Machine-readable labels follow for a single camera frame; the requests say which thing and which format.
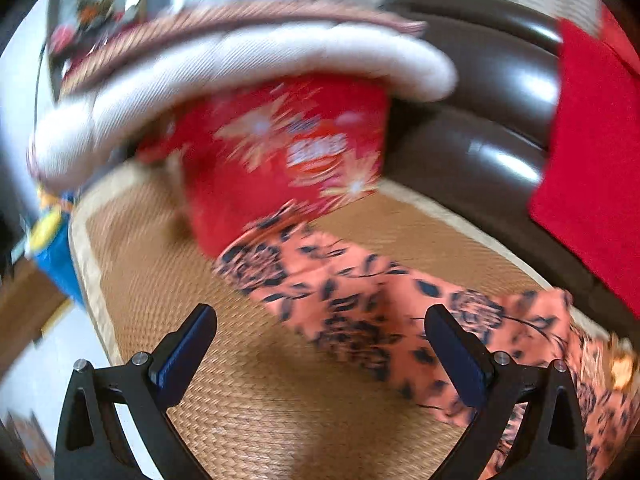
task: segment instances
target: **metal screw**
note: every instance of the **metal screw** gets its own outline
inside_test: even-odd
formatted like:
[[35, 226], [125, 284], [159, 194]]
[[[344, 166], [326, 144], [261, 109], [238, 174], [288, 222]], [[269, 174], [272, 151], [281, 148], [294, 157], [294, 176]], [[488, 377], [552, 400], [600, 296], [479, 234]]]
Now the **metal screw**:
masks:
[[136, 366], [142, 366], [149, 361], [149, 354], [146, 352], [138, 352], [131, 358], [131, 362]]
[[554, 368], [556, 370], [558, 370], [559, 372], [565, 372], [566, 371], [566, 363], [564, 361], [562, 361], [562, 359], [556, 359], [554, 361]]
[[511, 357], [509, 357], [509, 354], [507, 354], [507, 352], [496, 352], [494, 354], [494, 361], [497, 362], [500, 366], [504, 366], [509, 364], [509, 362], [511, 361]]
[[89, 363], [86, 359], [78, 359], [78, 361], [74, 363], [74, 370], [76, 372], [81, 372], [87, 367], [88, 364]]

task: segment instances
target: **woven mat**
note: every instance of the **woven mat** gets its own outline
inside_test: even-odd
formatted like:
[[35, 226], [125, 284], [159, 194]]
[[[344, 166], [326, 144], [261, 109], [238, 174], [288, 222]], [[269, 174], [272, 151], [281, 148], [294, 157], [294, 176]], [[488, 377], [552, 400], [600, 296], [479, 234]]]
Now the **woven mat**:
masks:
[[[364, 370], [335, 362], [212, 275], [163, 171], [123, 167], [71, 224], [72, 251], [112, 362], [151, 351], [199, 302], [218, 334], [178, 432], [214, 478], [428, 478], [462, 434]], [[316, 222], [402, 263], [492, 294], [540, 286], [502, 256], [376, 194]]]

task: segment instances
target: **orange floral cloth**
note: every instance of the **orange floral cloth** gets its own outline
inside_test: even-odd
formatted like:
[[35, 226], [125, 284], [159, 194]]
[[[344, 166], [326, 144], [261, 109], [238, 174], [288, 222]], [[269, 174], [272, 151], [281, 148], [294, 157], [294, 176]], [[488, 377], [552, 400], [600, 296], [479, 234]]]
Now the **orange floral cloth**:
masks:
[[[605, 471], [638, 421], [640, 395], [585, 382], [583, 352], [604, 343], [572, 325], [572, 298], [564, 290], [489, 297], [314, 231], [290, 203], [238, 238], [215, 269], [319, 349], [370, 370], [438, 420], [459, 426], [474, 412], [426, 340], [430, 306], [444, 304], [491, 352], [506, 351], [520, 364], [565, 359], [582, 412], [590, 480]], [[500, 471], [523, 413], [518, 405], [483, 478]]]

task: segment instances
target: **red bag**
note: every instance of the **red bag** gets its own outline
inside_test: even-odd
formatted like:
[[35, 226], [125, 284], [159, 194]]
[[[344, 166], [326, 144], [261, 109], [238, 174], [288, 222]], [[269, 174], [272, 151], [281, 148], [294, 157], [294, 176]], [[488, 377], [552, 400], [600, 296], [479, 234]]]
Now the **red bag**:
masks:
[[212, 258], [260, 218], [295, 200], [316, 218], [373, 192], [388, 97], [372, 80], [286, 78], [189, 104], [145, 161], [182, 151], [194, 234]]

